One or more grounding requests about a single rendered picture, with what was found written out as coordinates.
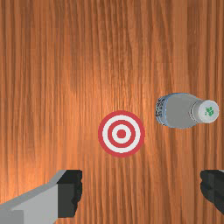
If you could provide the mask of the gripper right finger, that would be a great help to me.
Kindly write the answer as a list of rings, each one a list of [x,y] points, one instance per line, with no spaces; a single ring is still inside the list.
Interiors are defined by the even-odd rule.
[[[224,170],[203,170],[200,178],[203,196],[224,215]]]

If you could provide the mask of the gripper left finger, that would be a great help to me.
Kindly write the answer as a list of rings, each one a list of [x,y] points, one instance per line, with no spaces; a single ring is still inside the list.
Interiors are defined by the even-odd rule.
[[[54,224],[75,216],[82,195],[82,171],[61,170],[44,185],[0,205],[0,224]]]

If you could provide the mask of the clear plastic bottle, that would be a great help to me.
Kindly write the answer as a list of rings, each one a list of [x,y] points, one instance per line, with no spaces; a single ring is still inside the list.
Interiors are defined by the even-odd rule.
[[[157,99],[155,115],[164,126],[187,129],[198,123],[213,123],[219,111],[215,101],[202,100],[187,93],[173,93]]]

